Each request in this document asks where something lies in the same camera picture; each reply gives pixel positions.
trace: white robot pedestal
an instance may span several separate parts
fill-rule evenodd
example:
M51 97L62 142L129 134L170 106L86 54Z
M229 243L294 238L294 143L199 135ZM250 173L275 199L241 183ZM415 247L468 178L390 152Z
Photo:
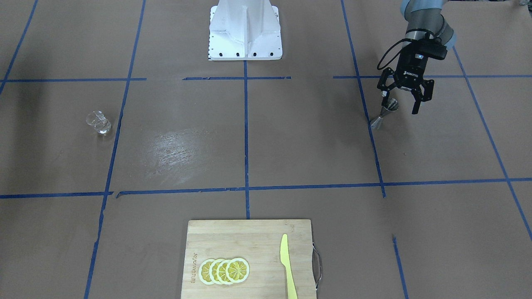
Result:
M279 10L269 0L220 0L209 30L209 60L282 57Z

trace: gripper logo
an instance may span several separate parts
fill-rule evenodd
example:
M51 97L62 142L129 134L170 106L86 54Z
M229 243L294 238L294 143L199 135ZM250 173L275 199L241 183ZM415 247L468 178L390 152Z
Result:
M419 78L419 75L417 75L417 74L412 74L412 73L407 72L407 71L404 71L403 74L407 74L407 75L411 75L411 76L414 76L414 77L416 77L416 78Z
M198 254L194 253L194 256L192 256L192 272L190 273L190 283L195 284L196 283L196 274L197 274L197 264L198 264Z

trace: cutting board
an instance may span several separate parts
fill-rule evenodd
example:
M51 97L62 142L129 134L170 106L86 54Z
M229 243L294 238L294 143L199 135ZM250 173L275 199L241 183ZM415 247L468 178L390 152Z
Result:
M290 264L298 299L316 299L312 273L310 220L191 220L188 223L181 299L288 299L279 249L288 235ZM205 285L200 265L206 259L244 258L247 279L233 285Z

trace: yellow knife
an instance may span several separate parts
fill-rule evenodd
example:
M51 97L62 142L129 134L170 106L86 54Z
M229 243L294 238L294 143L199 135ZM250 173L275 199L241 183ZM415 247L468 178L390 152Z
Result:
M288 288L288 299L297 299L296 286L292 277L292 268L290 266L290 255L288 253L288 235L284 234L281 239L281 263L286 268L286 285Z

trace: blue tape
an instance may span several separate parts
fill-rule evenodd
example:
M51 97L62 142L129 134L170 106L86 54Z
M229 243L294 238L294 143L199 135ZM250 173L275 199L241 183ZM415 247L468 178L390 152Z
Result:
M329 188L361 188L361 187L380 187L378 182L360 183L360 184L327 184L327 185L291 185L291 186L257 186L250 187L251 191L256 190L291 190L291 189L329 189Z
M510 179L510 181L532 181L532 178L514 178Z
M406 281L404 279L403 265L401 264L401 257L399 256L399 248L397 247L397 238L393 236L395 259L397 260L397 267L399 268L399 275L401 276L401 285L403 285L404 298L408 299L408 290L406 289Z
M0 195L0 199L12 198L46 198L46 197L82 197L111 195L113 192L71 192L71 193L41 193L41 194L7 194Z
M251 218L250 212L250 164L248 145L248 114L247 114L247 61L244 60L244 168L246 180L246 219Z
M519 200L517 199L517 195L515 191L513 190L512 182L510 178L508 177L508 173L506 172L506 168L504 167L504 164L502 162L501 156L499 155L499 152L497 150L497 147L495 146L495 141L493 140L492 134L489 131L488 124L486 120L484 119L484 115L482 113L482 110L480 109L480 105L477 101L477 96L475 95L475 92L473 91L473 87L471 86L471 82L469 82L469 78L466 74L466 70L462 64L462 60L460 59L460 56L458 55L458 51L456 51L456 47L453 47L454 55L456 55L456 59L458 60L458 64L460 65L460 68L462 69L462 73L464 75L465 81L467 82L467 85L469 87L469 92L471 92L471 96L473 97L473 101L475 102L475 106L477 108L478 114L480 115L480 119L482 120L482 124L484 125L484 129L486 130L486 133L489 137L489 142L492 144L493 151L495 152L495 155L497 156L497 160L499 162L499 165L501 166L502 172L504 174L504 178L506 179L506 182L508 184L508 187L510 189L510 192L512 193L513 200L516 202L517 209L519 210L519 214L521 215L521 218L523 220L523 223L525 224L525 228L528 232L528 236L530 237L530 240L532 240L532 230L530 230L530 225L528 224L527 218L525 217L525 213L523 212L521 208L521 204L519 203Z
M463 75L429 75L425 74L424 77L427 78L463 78Z
M248 80L290 80L292 77L247 77Z
M512 178L511 181L532 181L532 178ZM504 178L501 179L476 179L476 180L440 180L440 181L403 181L403 182L385 182L385 186L419 186L419 185L451 185L451 184L485 184L492 182L506 182ZM260 191L260 190L291 190L291 189L329 189L329 188L363 188L363 187L380 187L378 182L358 183L358 184L323 184L323 185L286 185L286 186L254 186L254 187L227 187L227 188L195 188L195 189L165 189L165 190L133 190L120 191L117 193L117 198L122 195L142 195L142 194L174 194L174 193L208 193L208 192L235 192L245 191ZM95 193L95 195L103 195L104 192ZM31 195L0 195L0 198L7 196L23 196L32 197Z
M532 74L521 75L467 75L468 78L532 78Z
M146 81L147 78L9 79L7 83Z
M417 186L417 185L481 184L481 183L489 183L489 182L506 182L506 179L386 182L384 183L384 185L385 186Z
M124 116L124 107L126 105L126 99L128 97L129 92L129 84L131 82L131 74L133 73L133 65L135 64L135 56L137 54L137 46L138 46L138 40L140 38L140 29L142 27L142 20L144 17L144 9L146 8L146 0L142 1L142 8L140 9L140 18L138 21L138 27L137 27L137 35L135 36L135 43L133 45L133 53L131 54L131 61L129 63L129 72L128 72L128 80L126 81L126 89L124 90L124 97L122 99L122 107L120 108L120 116L118 118L118 125L117 130L114 138L114 146L113 146L113 153L111 155L111 162L109 163L109 171L107 173L107 182L105 183L105 191L109 191L109 187L111 185L111 176L113 174L113 166L114 166L114 160L117 155L117 147L118 147L118 139L120 138L120 128L122 126L122 118ZM102 226L103 226L103 219L104 219L104 211L105 207L107 205L107 195L103 196L102 200L102 208L100 210L100 217L98 222L98 237L96 239L96 242L94 243L93 247L93 254L90 259L90 267L89 267L89 274L87 276L87 285L85 287L85 295L84 299L89 298L89 292L90 292L90 284L93 279L93 273L94 273L94 265L96 263L96 255L98 254L98 246L99 246L99 239L100 235L102 233Z
M356 79L357 76L333 76L333 79Z
M16 56L19 54L20 46L22 45L22 42L24 41L24 37L26 37L26 33L28 32L28 28L31 24L31 19L33 19L33 15L35 13L35 9L37 8L37 3L39 0L35 0L33 7L31 8L30 17L28 18L28 22L26 22L26 26L24 27L24 31L22 32L22 36L20 37L19 43L16 45L15 53L13 54L13 57L11 58L11 62L9 63L9 66L7 67L7 71L4 76L4 80L2 81L2 85L0 85L0 95L4 91L4 87L6 84L7 79L9 78L9 74L11 73L11 69L13 68L13 64L15 63Z
M371 131L368 107L366 106L365 97L364 97L364 89L362 88L362 81L360 80L359 66L356 62L355 48L353 46L353 39L351 38L351 30L349 29L349 23L347 22L347 13L345 12L344 0L341 0L341 1L342 1L342 11L344 13L345 28L347 30L347 37L349 39L349 45L351 47L351 54L353 55L353 64L355 66L356 78L359 83L360 96L362 98L362 106L364 107L364 114L366 116L366 120L368 123L368 132L369 132L369 137L371 140L371 146L373 147L373 153L375 155L375 166L377 167L377 174L379 176L380 188L383 193L383 197L386 197L386 191L384 189L384 182L383 182L383 174L380 171L379 156L377 154L377 148L375 147L375 140L373 139L373 132Z
M291 76L288 77L186 77L183 81L193 81L193 80L289 80Z
M244 77L187 77L183 81L194 80L244 80Z
M228 188L197 188L197 189L167 189L167 190L134 190L120 191L117 198L122 195L144 195L144 194L176 194L176 193L209 193L209 192L226 192L226 191L244 191L245 187L228 187Z

